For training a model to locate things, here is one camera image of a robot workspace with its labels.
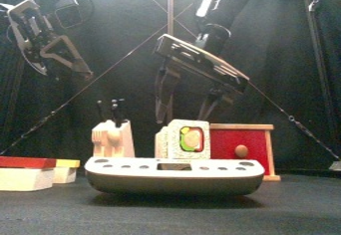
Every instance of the red box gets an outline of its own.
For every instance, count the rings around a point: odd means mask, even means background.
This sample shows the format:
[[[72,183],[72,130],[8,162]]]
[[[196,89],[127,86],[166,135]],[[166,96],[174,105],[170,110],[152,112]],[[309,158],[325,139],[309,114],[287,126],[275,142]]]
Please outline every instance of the red box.
[[[274,173],[271,124],[210,124],[210,158],[254,159],[265,169],[263,180],[278,181]]]

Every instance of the red block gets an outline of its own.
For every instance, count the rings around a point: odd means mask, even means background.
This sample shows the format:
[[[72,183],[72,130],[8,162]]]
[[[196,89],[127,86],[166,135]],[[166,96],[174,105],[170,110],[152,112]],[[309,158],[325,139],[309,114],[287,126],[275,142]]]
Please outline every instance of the red block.
[[[56,159],[0,156],[0,167],[53,168]]]

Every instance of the white block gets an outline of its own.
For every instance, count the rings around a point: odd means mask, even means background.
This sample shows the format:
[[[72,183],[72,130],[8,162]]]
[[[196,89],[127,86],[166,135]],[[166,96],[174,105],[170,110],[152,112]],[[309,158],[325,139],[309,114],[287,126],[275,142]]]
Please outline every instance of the white block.
[[[35,191],[51,188],[53,168],[0,168],[0,190]]]
[[[53,183],[72,183],[76,180],[75,167],[55,167]]]

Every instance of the metal rod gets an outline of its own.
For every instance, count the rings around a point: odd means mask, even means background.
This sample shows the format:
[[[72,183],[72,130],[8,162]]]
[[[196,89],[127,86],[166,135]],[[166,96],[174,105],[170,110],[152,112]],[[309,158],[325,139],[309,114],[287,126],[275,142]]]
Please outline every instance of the metal rod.
[[[174,33],[172,21],[174,21],[174,0],[168,0],[168,34],[170,35],[172,35]]]
[[[317,70],[318,70],[318,76],[319,76],[321,91],[323,96],[329,133],[330,133],[333,149],[335,150],[338,147],[337,142],[338,142],[339,136],[337,133],[335,114],[334,114],[334,106],[331,102],[331,95],[330,95],[330,89],[329,89],[329,80],[327,80],[326,66],[323,61],[323,52],[321,47],[321,37],[318,33],[315,13],[314,13],[314,10],[309,9],[311,0],[303,0],[303,2],[305,2],[307,24],[309,24],[310,36],[311,36],[311,44],[314,49],[315,64],[317,64]]]
[[[174,34],[174,0],[168,0],[168,28],[167,32],[170,35]],[[172,96],[170,97],[170,104],[167,110],[167,124],[172,120]]]

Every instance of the black backdrop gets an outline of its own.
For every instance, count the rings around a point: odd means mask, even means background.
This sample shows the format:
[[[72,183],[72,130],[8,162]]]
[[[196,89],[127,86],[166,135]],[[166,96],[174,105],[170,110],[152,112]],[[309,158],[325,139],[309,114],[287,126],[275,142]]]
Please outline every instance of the black backdrop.
[[[8,4],[20,1],[0,0]],[[51,12],[55,0],[36,2],[44,12]],[[96,12],[91,21],[65,33],[95,76],[109,71],[6,155],[79,158],[84,163],[92,155],[91,129],[100,122],[96,100],[109,108],[111,99],[124,98],[136,156],[154,156],[154,137],[162,128],[155,119],[155,77],[163,62],[154,55],[154,47],[158,36],[167,31],[167,13],[160,8],[167,8],[167,0],[93,2]],[[180,13],[174,21],[174,35],[190,42],[196,35],[191,2],[174,0],[174,14]],[[251,0],[235,18],[222,54],[338,155],[339,141],[331,135],[339,130],[341,120],[339,4],[341,0],[321,0],[315,12],[334,131],[329,126],[303,0]],[[8,41],[2,21],[0,29],[2,150],[87,83],[71,77],[56,81],[39,75],[24,64],[14,44]],[[208,88],[206,79],[182,74],[174,94],[174,118],[196,118]],[[230,109],[216,108],[208,121],[274,124],[271,140],[278,168],[326,169],[335,160],[252,87],[236,98]]]

